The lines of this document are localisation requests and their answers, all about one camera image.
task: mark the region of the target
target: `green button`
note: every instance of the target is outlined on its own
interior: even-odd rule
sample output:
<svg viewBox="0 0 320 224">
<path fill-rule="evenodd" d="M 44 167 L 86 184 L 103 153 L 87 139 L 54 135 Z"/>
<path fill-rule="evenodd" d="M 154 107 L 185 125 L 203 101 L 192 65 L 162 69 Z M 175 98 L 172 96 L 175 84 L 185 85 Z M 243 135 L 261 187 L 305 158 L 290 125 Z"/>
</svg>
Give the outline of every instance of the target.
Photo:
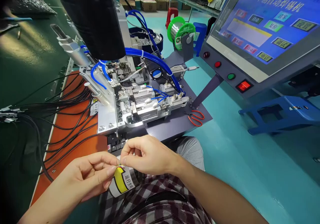
<svg viewBox="0 0 320 224">
<path fill-rule="evenodd" d="M 236 77 L 235 74 L 229 74 L 229 75 L 228 75 L 228 79 L 229 79 L 229 80 L 232 80 L 232 79 L 234 79 L 235 77 Z"/>
</svg>

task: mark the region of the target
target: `person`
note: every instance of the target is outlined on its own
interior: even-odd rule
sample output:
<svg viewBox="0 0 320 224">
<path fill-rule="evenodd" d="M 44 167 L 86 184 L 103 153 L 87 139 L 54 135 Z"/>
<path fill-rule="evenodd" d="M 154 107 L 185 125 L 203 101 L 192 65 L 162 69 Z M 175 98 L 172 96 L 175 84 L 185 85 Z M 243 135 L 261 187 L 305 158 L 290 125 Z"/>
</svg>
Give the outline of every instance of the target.
<svg viewBox="0 0 320 224">
<path fill-rule="evenodd" d="M 196 138 L 177 142 L 175 153 L 146 135 L 128 140 L 120 161 L 107 152 L 76 158 L 18 223 L 63 223 L 80 202 L 108 190 L 120 163 L 148 176 L 117 198 L 108 195 L 104 223 L 267 223 L 235 189 L 204 172 Z"/>
</svg>

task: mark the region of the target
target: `red stool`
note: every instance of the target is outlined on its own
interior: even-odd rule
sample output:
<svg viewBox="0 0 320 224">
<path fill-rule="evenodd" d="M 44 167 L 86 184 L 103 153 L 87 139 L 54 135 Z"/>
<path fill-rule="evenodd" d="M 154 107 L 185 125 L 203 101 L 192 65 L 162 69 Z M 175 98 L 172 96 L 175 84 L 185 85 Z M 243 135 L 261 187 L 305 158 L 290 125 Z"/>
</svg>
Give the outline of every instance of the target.
<svg viewBox="0 0 320 224">
<path fill-rule="evenodd" d="M 171 15 L 174 14 L 174 18 L 178 16 L 178 9 L 177 8 L 169 8 L 168 9 L 168 15 L 167 15 L 167 22 L 166 22 L 166 28 L 168 29 L 169 23 L 171 22 Z"/>
</svg>

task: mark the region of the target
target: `plaid shirt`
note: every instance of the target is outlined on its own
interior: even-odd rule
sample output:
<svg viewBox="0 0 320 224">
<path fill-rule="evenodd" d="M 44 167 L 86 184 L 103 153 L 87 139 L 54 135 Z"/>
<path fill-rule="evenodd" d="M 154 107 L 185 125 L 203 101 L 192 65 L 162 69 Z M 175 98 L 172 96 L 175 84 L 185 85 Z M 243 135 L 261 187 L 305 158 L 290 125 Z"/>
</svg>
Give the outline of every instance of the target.
<svg viewBox="0 0 320 224">
<path fill-rule="evenodd" d="M 129 219 L 123 218 L 134 207 L 156 193 L 163 191 L 177 192 L 187 202 L 163 200 L 147 205 Z M 147 223 L 212 223 L 211 217 L 201 204 L 189 192 L 179 178 L 165 174 L 147 176 L 143 183 L 117 198 L 108 193 L 103 223 L 147 224 Z"/>
</svg>

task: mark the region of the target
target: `blue screen display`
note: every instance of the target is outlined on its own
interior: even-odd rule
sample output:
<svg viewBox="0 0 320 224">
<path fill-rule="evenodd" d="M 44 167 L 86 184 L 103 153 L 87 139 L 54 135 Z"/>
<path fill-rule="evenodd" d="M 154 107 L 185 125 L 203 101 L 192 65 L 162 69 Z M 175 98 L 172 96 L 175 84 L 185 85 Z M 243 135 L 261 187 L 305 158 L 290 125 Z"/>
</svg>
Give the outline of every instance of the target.
<svg viewBox="0 0 320 224">
<path fill-rule="evenodd" d="M 320 24 L 320 0 L 238 0 L 219 34 L 269 64 Z"/>
</svg>

